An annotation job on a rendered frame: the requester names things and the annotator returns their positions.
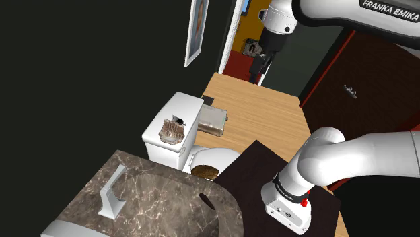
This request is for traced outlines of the dark robot stand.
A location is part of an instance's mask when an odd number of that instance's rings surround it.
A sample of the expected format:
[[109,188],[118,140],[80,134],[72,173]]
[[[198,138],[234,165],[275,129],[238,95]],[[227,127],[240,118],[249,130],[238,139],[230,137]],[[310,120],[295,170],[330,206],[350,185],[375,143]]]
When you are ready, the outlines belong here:
[[242,212],[244,237],[335,237],[341,201],[322,187],[310,190],[312,219],[308,231],[302,235],[265,212],[261,189],[286,164],[256,140],[215,179],[215,183],[236,199]]

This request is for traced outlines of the brown round pad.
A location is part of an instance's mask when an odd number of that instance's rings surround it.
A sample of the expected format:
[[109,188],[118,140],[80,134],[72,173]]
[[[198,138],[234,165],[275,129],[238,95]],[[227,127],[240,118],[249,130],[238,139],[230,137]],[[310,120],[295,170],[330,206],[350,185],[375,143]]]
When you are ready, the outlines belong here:
[[218,177],[219,170],[209,165],[197,165],[191,170],[191,174],[213,181]]

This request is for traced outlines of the white toilet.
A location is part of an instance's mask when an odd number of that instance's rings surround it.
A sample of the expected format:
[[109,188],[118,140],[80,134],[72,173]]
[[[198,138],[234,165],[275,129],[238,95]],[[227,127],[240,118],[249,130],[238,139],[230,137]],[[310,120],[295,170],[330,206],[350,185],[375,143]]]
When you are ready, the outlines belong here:
[[[142,134],[151,161],[189,174],[197,165],[209,165],[222,173],[240,155],[224,147],[210,148],[195,144],[202,105],[202,98],[182,92],[176,92],[168,100]],[[162,142],[158,135],[164,120],[172,120],[173,115],[186,124],[185,137],[176,145]]]

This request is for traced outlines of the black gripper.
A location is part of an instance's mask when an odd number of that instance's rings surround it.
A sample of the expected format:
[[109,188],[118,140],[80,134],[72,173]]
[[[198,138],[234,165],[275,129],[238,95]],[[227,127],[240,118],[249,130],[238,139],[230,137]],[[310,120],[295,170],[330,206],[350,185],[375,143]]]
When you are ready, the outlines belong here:
[[276,34],[267,29],[262,31],[260,35],[260,47],[262,53],[256,55],[250,67],[249,82],[255,84],[258,77],[265,73],[267,67],[270,65],[275,53],[281,51],[286,43],[288,34]]

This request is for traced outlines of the white door frame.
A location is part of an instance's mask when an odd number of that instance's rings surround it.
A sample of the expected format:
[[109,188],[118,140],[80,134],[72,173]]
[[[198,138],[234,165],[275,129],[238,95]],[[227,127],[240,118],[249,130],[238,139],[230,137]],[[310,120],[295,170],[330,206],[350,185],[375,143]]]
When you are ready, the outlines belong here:
[[218,74],[223,73],[223,71],[225,69],[225,66],[228,62],[230,52],[231,52],[231,49],[232,49],[232,45],[233,45],[233,41],[234,41],[234,38],[235,38],[235,35],[236,35],[238,23],[239,23],[239,20],[240,20],[240,16],[242,14],[243,2],[244,2],[244,0],[235,0],[234,11],[233,11],[232,19],[231,19],[230,24],[229,24],[227,38],[226,38],[226,42],[225,42],[225,45],[224,45],[224,48],[223,48],[223,54],[222,54],[222,57],[221,57],[221,62],[219,64],[219,68],[218,68]]

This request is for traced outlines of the brown ridged dish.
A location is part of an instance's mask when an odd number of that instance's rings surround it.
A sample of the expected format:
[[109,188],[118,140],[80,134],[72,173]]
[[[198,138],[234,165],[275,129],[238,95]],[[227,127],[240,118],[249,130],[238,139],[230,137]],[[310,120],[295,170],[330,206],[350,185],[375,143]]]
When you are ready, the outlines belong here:
[[165,119],[158,135],[162,142],[176,145],[181,143],[185,137],[184,128],[185,126],[179,125],[173,120]]

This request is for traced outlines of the grey metal box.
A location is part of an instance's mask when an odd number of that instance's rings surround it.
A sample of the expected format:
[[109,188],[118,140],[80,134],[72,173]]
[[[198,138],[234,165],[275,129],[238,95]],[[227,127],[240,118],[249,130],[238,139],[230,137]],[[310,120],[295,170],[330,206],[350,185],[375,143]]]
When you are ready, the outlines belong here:
[[227,120],[226,110],[204,104],[199,115],[198,130],[221,137]]

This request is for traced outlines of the white framed wall picture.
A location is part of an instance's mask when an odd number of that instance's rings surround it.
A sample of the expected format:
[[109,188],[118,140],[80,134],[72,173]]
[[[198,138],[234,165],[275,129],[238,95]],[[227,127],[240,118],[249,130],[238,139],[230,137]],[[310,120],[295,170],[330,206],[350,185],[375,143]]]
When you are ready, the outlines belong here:
[[192,0],[184,67],[187,68],[201,53],[209,0]]

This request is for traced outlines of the brown marble sink vanity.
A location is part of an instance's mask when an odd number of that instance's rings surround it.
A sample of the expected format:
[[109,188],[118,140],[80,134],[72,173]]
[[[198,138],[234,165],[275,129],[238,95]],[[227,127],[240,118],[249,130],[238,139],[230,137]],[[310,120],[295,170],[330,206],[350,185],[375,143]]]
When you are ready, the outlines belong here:
[[[126,203],[116,219],[99,215],[100,189],[118,166],[112,187]],[[109,237],[244,237],[242,212],[218,184],[116,151],[58,215]]]

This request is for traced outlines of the dark wooden door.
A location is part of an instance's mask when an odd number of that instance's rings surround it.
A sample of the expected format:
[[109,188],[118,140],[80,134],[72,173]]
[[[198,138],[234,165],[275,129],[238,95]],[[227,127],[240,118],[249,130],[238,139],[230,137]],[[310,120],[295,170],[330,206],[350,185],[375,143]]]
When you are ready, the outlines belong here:
[[420,131],[420,56],[356,32],[302,106],[311,132],[334,127],[345,139]]

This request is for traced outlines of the grey angular faucet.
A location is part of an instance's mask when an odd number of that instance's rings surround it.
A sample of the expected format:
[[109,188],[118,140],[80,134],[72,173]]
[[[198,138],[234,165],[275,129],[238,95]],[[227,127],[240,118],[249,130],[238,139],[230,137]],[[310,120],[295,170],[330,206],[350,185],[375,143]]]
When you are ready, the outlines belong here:
[[112,190],[112,187],[126,170],[126,166],[119,164],[117,169],[109,178],[108,182],[100,189],[102,208],[99,210],[98,215],[112,220],[115,220],[118,217],[126,201],[117,198]]

